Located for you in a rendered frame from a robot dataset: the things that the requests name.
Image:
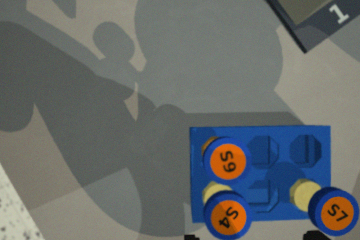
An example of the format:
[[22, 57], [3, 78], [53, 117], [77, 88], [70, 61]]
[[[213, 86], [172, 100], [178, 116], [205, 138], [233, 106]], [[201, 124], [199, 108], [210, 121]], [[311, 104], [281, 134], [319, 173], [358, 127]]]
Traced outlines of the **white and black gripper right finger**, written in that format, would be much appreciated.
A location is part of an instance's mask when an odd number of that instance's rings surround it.
[[303, 235], [303, 240], [331, 240], [319, 230], [310, 230]]

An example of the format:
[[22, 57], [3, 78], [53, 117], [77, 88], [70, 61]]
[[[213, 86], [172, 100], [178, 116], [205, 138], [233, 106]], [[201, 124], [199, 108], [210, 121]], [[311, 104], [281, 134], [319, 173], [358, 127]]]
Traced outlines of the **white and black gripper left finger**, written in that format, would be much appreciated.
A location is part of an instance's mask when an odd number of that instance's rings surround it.
[[184, 235], [184, 240], [200, 240], [199, 237], [195, 237], [195, 234]]

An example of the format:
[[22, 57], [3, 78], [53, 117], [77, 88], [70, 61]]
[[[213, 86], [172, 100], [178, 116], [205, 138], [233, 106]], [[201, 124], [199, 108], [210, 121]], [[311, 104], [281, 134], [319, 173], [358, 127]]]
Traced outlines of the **blue tube rack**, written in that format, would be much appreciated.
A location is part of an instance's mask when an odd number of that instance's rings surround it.
[[290, 203], [290, 188], [299, 179], [308, 178], [331, 187], [331, 131], [328, 126], [189, 127], [189, 132], [193, 223], [205, 223], [202, 191], [213, 180], [203, 167], [201, 146], [210, 137], [233, 137], [245, 145], [251, 141], [247, 145], [252, 156], [251, 170], [243, 181], [231, 187], [249, 204], [252, 221], [309, 219]]

